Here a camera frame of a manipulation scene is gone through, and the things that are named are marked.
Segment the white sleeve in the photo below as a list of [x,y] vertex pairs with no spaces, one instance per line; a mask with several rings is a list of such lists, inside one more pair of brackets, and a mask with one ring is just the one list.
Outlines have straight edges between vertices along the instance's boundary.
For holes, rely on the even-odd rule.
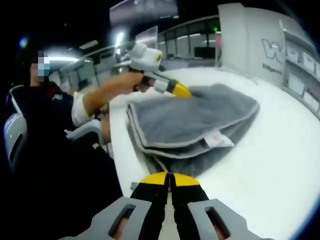
[[82,93],[76,91],[73,93],[71,117],[75,127],[80,127],[81,125],[94,119],[94,115],[88,116],[85,110],[83,98],[84,95]]

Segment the towel label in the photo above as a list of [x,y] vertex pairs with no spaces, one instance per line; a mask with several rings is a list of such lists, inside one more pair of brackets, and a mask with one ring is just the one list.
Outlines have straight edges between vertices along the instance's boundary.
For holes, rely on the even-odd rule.
[[218,130],[212,130],[204,136],[204,141],[209,148],[233,147],[235,144]]

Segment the person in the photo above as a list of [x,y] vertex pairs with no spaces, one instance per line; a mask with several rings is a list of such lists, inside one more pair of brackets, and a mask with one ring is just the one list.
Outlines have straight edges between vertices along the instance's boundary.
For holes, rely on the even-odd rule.
[[[113,76],[87,94],[69,95],[48,79],[44,52],[30,64],[29,86],[14,94],[27,124],[27,138],[12,176],[12,239],[59,239],[89,228],[92,217],[122,196],[114,160],[101,149],[71,142],[73,130],[118,95],[145,92],[143,74]],[[108,120],[101,122],[105,142]]]

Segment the white tabletop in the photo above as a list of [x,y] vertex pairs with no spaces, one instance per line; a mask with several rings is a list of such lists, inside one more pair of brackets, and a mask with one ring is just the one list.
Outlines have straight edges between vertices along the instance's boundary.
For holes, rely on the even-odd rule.
[[[210,199],[219,199],[247,220],[262,238],[289,239],[309,216],[320,194],[320,122],[299,101],[263,80],[251,80],[214,68],[166,73],[187,86],[223,83],[260,103],[260,113],[228,155],[197,179]],[[114,161],[122,192],[149,175],[144,155],[128,132],[127,105],[160,96],[118,96],[110,102]]]

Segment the desk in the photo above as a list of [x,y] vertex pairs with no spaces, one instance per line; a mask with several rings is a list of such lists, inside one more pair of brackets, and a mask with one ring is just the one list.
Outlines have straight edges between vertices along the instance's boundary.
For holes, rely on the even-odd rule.
[[[298,100],[263,80],[214,68],[166,72],[187,86],[223,83],[260,103],[260,113],[228,155],[197,179],[210,199],[219,199],[247,220],[261,238],[289,239],[310,215],[320,194],[320,122]],[[159,96],[118,96],[110,102],[114,161],[123,194],[149,172],[130,139],[128,103]]]

